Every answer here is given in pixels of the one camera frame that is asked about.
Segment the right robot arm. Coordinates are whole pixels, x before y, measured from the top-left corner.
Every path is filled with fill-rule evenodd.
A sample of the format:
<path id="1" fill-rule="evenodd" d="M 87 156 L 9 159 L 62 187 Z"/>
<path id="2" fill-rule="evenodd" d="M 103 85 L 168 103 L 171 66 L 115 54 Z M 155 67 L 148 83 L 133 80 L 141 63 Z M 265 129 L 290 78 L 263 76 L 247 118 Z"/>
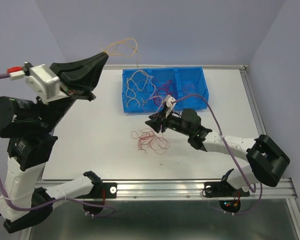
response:
<path id="1" fill-rule="evenodd" d="M 243 168 L 228 170 L 220 181 L 206 182 L 202 190 L 204 197 L 233 197 L 250 184 L 278 185 L 291 161 L 271 137 L 265 134 L 257 138 L 223 136 L 202 126 L 201 120 L 190 108 L 184 109 L 180 116 L 163 109 L 150 115 L 145 123 L 157 133 L 170 129 L 187 136 L 187 142 L 196 150 L 229 155 L 233 161 L 247 161 Z"/>

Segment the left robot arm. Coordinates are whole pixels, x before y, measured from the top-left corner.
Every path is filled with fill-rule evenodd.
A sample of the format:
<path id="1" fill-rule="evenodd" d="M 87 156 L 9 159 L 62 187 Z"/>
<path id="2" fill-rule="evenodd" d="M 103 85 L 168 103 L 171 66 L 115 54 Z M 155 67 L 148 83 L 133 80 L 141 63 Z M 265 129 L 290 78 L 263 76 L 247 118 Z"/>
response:
<path id="1" fill-rule="evenodd" d="M 93 101 L 103 67 L 109 56 L 65 63 L 32 65 L 7 69 L 11 80 L 25 79 L 36 100 L 0 97 L 0 137 L 8 139 L 8 170 L 0 182 L 0 216 L 4 228 L 15 233 L 42 223 L 65 201 L 102 197 L 106 192 L 94 172 L 54 187 L 36 187 L 57 141 L 53 130 L 77 100 Z"/>

